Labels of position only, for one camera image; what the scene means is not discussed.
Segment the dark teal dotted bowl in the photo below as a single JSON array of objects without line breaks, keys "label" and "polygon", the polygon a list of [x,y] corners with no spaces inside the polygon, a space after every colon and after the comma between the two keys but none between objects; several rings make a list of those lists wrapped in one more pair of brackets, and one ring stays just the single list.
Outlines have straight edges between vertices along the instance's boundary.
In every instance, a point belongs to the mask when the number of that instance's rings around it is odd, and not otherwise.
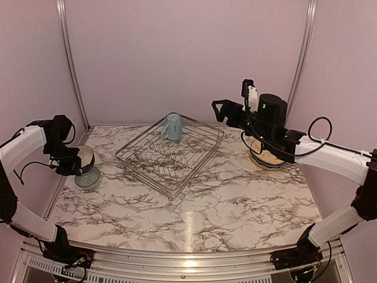
[{"label": "dark teal dotted bowl", "polygon": [[79,149],[77,157],[80,158],[81,163],[75,175],[81,176],[88,173],[93,168],[95,156],[92,148],[87,145],[80,145],[77,148]]}]

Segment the yellow polka dot plate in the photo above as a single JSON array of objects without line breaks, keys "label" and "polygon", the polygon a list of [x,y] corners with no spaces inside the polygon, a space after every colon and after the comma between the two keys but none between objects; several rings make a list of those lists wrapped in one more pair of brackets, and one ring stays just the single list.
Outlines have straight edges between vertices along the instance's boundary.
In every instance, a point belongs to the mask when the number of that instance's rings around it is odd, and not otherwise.
[{"label": "yellow polka dot plate", "polygon": [[281,164],[269,164],[266,163],[260,159],[258,159],[255,155],[250,153],[250,160],[259,168],[263,170],[268,170],[268,171],[277,171],[282,169],[287,163],[283,162]]}]

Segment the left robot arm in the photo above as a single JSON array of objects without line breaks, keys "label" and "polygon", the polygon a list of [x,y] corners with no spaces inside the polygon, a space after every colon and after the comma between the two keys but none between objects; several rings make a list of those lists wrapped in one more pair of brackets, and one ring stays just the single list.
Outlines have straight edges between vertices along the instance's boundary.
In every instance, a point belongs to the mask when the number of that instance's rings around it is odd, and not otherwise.
[{"label": "left robot arm", "polygon": [[9,178],[14,174],[24,184],[31,178],[30,166],[36,164],[61,176],[80,174],[79,150],[70,146],[70,134],[76,134],[75,126],[60,114],[27,124],[1,145],[1,221],[17,233],[42,242],[45,252],[61,262],[70,262],[75,255],[67,232],[23,205]]}]

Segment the blue polka dot plate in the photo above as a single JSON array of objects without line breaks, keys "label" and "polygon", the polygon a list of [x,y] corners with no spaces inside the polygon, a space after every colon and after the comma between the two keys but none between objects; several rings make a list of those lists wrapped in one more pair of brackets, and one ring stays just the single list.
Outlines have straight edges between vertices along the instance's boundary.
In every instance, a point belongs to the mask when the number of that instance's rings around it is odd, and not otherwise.
[{"label": "blue polka dot plate", "polygon": [[249,151],[250,160],[257,166],[264,170],[279,170],[287,163],[278,159],[269,151],[264,150],[262,154],[255,154],[251,150]]}]

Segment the light blue mug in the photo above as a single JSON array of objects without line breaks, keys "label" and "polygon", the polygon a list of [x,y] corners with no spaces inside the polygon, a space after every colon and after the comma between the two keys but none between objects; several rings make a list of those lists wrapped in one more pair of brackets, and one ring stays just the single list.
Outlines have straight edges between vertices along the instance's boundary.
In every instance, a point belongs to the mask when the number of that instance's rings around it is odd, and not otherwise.
[{"label": "light blue mug", "polygon": [[177,113],[171,113],[166,116],[165,124],[161,130],[161,138],[172,141],[178,141],[182,138],[181,117]]}]

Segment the beige bird pattern plate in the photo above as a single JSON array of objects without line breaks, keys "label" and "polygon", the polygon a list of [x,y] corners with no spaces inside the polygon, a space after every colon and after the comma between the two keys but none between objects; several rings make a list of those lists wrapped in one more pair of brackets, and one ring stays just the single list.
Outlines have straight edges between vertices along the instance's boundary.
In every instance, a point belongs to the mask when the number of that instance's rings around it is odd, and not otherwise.
[{"label": "beige bird pattern plate", "polygon": [[250,146],[252,148],[251,154],[255,155],[258,159],[269,164],[281,164],[285,161],[278,159],[275,155],[269,152],[267,149],[262,148],[262,144],[258,140],[254,140]]}]

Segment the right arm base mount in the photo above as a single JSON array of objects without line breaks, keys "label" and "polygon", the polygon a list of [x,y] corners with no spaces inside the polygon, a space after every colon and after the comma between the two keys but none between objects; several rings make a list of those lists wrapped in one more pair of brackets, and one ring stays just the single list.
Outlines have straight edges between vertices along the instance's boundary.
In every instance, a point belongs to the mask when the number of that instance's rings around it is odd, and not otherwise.
[{"label": "right arm base mount", "polygon": [[298,247],[274,251],[270,256],[270,261],[276,270],[295,268],[301,265],[320,262],[322,259],[323,255],[320,249],[304,251]]}]

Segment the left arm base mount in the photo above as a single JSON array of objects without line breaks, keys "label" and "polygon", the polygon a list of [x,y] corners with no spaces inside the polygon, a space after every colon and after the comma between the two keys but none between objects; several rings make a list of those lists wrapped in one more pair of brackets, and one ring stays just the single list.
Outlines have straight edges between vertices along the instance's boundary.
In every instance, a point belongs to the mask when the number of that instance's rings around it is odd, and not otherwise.
[{"label": "left arm base mount", "polygon": [[88,248],[71,246],[65,254],[53,253],[48,249],[44,249],[42,254],[44,258],[60,262],[62,264],[68,265],[69,267],[79,266],[90,269],[94,251]]}]

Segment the grey green patterned bowl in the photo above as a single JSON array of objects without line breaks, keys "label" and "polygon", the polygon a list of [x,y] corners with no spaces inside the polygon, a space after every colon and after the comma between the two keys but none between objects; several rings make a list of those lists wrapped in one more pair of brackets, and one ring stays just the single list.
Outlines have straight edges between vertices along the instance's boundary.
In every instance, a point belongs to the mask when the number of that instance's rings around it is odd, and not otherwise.
[{"label": "grey green patterned bowl", "polygon": [[83,173],[81,176],[75,176],[74,182],[80,189],[91,190],[100,182],[100,171],[96,167],[93,167],[87,173]]}]

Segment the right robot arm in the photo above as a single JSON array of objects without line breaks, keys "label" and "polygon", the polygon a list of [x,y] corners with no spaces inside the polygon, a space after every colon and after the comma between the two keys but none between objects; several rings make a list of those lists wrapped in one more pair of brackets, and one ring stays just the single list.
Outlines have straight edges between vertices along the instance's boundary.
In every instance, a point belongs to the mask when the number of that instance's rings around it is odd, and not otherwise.
[{"label": "right robot arm", "polygon": [[363,221],[376,219],[376,152],[347,149],[315,140],[304,132],[285,128],[287,102],[274,94],[262,94],[257,111],[244,103],[215,100],[211,104],[216,119],[253,136],[272,155],[287,163],[317,167],[352,180],[358,185],[353,201],[322,221],[310,225],[296,247],[275,251],[271,261],[277,269],[298,266],[321,259],[320,247],[347,233]]}]

